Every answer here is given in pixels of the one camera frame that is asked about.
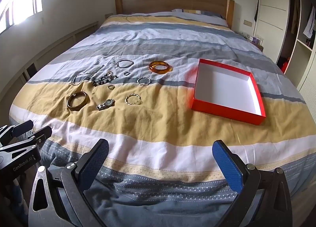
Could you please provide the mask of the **brown horn bangle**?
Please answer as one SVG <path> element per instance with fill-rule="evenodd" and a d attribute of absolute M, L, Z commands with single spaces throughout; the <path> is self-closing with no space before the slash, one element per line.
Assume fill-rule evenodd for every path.
<path fill-rule="evenodd" d="M 69 96 L 66 106 L 70 111 L 79 111 L 89 102 L 87 93 L 80 91 Z"/>

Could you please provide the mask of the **silver wristwatch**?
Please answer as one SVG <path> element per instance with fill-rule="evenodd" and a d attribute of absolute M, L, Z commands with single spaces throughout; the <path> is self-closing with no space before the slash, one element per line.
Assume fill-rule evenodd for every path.
<path fill-rule="evenodd" d="M 101 110 L 105 110 L 105 109 L 108 109 L 110 107 L 113 107 L 114 105 L 115 105 L 114 99 L 107 99 L 104 103 L 97 105 L 96 108 L 97 108 L 97 110 L 101 111 Z"/>

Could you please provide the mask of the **thin silver bangle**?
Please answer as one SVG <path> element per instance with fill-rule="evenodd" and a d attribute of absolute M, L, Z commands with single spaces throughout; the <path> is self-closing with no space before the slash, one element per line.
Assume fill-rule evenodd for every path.
<path fill-rule="evenodd" d="M 129 59 L 122 59 L 116 62 L 116 66 L 120 69 L 127 69 L 131 67 L 134 64 L 134 61 L 131 61 Z"/>

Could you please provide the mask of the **amber resin bangle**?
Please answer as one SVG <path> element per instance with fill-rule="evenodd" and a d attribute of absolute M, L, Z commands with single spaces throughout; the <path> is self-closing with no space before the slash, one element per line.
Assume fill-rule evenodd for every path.
<path fill-rule="evenodd" d="M 149 70 L 157 74 L 166 74 L 172 71 L 172 66 L 165 61 L 153 61 L 149 64 Z"/>

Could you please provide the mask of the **red shallow box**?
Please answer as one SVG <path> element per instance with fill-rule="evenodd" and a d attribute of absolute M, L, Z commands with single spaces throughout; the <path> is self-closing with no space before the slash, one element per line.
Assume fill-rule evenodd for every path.
<path fill-rule="evenodd" d="M 191 109 L 253 125 L 266 118 L 253 74 L 209 59 L 199 60 Z"/>

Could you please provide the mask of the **striped duvet cover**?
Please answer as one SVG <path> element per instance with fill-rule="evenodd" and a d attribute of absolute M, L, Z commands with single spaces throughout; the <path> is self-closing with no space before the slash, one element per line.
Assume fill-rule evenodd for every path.
<path fill-rule="evenodd" d="M 116 62 L 134 61 L 127 69 Z M 252 125 L 191 109 L 200 59 L 253 74 L 266 118 Z M 165 61 L 172 71 L 149 70 Z M 89 102 L 70 111 L 70 95 Z M 96 106 L 107 99 L 115 105 Z M 228 27 L 173 12 L 116 15 L 44 66 L 16 95 L 12 124 L 53 134 L 42 163 L 62 167 L 105 139 L 109 155 L 86 191 L 107 226 L 214 226 L 236 197 L 213 155 L 220 139 L 245 163 L 283 169 L 300 226 L 315 206 L 315 122 L 271 59 Z"/>

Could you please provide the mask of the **bedside table with items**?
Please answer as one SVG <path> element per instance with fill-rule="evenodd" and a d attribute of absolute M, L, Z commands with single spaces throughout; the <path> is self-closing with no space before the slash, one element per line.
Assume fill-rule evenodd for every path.
<path fill-rule="evenodd" d="M 261 52 L 263 52 L 263 46 L 261 45 L 261 41 L 257 37 L 250 36 L 247 33 L 243 32 L 241 32 L 240 35 L 244 37 L 248 42 L 255 45 Z"/>

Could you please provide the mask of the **white wardrobe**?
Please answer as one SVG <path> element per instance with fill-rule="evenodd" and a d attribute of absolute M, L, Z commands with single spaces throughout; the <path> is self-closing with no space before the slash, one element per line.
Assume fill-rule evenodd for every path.
<path fill-rule="evenodd" d="M 312 10 L 311 0 L 258 0 L 254 34 L 276 71 L 303 96 L 315 113 L 315 22 L 313 35 L 303 34 Z"/>

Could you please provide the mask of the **hanging striped shirt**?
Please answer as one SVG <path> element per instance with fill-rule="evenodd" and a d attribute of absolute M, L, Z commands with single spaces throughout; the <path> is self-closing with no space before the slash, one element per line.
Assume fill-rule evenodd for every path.
<path fill-rule="evenodd" d="M 314 22 L 315 22 L 315 7 L 313 6 L 308 18 L 308 22 L 303 31 L 303 34 L 306 36 L 307 39 L 311 39 L 313 35 Z"/>

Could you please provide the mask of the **grey blue pillow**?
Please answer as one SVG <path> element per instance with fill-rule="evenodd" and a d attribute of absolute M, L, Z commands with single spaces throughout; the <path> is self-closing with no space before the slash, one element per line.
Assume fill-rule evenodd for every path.
<path fill-rule="evenodd" d="M 174 9 L 172 12 L 175 16 L 183 19 L 228 27 L 227 21 L 218 13 L 202 10 L 190 11 L 185 9 Z"/>

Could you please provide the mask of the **wooden headboard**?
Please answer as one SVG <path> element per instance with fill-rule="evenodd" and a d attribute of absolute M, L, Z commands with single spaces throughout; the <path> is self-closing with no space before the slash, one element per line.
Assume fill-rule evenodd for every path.
<path fill-rule="evenodd" d="M 232 28 L 234 0 L 115 0 L 117 14 L 153 13 L 173 9 L 202 10 L 218 13 Z"/>

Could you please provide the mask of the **low white wall cabinet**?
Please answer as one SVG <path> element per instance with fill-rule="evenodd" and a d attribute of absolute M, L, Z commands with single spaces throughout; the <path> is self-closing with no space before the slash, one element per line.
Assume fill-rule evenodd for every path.
<path fill-rule="evenodd" d="M 60 54 L 73 47 L 98 29 L 98 22 L 83 26 L 50 44 L 36 54 L 15 75 L 1 92 L 1 108 L 8 110 L 19 90 L 32 76 Z"/>

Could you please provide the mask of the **wall switch plate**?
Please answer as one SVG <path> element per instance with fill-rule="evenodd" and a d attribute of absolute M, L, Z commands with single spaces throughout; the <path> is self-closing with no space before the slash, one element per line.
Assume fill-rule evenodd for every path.
<path fill-rule="evenodd" d="M 249 22 L 249 21 L 247 21 L 247 20 L 244 20 L 244 25 L 246 25 L 246 26 L 252 26 L 252 22 Z"/>

